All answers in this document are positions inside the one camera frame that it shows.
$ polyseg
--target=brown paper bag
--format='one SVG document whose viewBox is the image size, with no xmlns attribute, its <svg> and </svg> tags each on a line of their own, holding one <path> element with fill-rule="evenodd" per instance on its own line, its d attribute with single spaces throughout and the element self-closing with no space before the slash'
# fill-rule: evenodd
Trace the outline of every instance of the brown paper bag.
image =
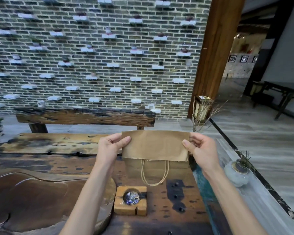
<svg viewBox="0 0 294 235">
<path fill-rule="evenodd" d="M 133 130 L 122 132 L 122 138 L 132 140 L 122 149 L 129 178 L 142 178 L 150 184 L 168 179 L 183 179 L 189 170 L 188 151 L 182 144 L 189 132 Z"/>
</svg>

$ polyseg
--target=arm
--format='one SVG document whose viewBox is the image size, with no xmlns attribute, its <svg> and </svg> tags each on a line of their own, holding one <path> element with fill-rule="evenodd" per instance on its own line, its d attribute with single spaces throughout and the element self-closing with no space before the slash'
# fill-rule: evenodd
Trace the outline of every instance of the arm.
<svg viewBox="0 0 294 235">
<path fill-rule="evenodd" d="M 203 170 L 233 235 L 267 235 L 220 167 L 214 140 L 199 133 L 191 133 L 190 142 L 183 140 L 183 145 L 192 152 L 197 164 Z"/>
<path fill-rule="evenodd" d="M 118 151 L 131 140 L 129 136 L 120 140 L 121 136 L 121 133 L 116 133 L 99 140 L 94 168 L 59 235 L 94 234 L 106 183 L 113 172 L 114 161 Z"/>
</svg>

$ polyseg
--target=framed picture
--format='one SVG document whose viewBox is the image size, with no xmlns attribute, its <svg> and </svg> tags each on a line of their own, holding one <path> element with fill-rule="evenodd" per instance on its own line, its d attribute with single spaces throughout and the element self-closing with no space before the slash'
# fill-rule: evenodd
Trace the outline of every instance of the framed picture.
<svg viewBox="0 0 294 235">
<path fill-rule="evenodd" d="M 230 55 L 230 56 L 229 56 L 229 60 L 228 60 L 228 62 L 230 62 L 230 63 L 234 63 L 235 60 L 236 60 L 236 55 Z"/>
<path fill-rule="evenodd" d="M 257 62 L 258 56 L 254 56 L 253 63 Z"/>
<path fill-rule="evenodd" d="M 247 59 L 248 59 L 248 56 L 242 56 L 241 57 L 241 60 L 239 61 L 240 63 L 247 63 Z"/>
</svg>

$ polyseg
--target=forearm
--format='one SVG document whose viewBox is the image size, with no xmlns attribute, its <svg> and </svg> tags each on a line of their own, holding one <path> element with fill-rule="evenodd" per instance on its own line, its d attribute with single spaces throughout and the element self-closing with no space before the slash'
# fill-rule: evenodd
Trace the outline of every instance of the forearm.
<svg viewBox="0 0 294 235">
<path fill-rule="evenodd" d="M 94 166 L 60 235 L 90 235 L 95 224 L 109 179 L 109 167 Z"/>
<path fill-rule="evenodd" d="M 209 174 L 207 178 L 233 235 L 267 235 L 221 167 Z"/>
</svg>

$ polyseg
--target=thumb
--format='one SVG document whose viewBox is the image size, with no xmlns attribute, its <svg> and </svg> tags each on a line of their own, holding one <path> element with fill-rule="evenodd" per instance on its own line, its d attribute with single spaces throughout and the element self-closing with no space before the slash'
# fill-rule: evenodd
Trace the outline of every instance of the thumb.
<svg viewBox="0 0 294 235">
<path fill-rule="evenodd" d="M 131 137 L 127 136 L 125 138 L 122 138 L 119 142 L 114 143 L 118 149 L 125 147 L 126 145 L 128 145 L 128 143 L 131 141 Z"/>
<path fill-rule="evenodd" d="M 191 152 L 192 154 L 194 153 L 195 149 L 196 149 L 196 146 L 192 143 L 190 143 L 189 141 L 187 141 L 186 139 L 184 139 L 182 141 L 182 144 L 184 145 L 184 147 L 189 151 Z"/>
</svg>

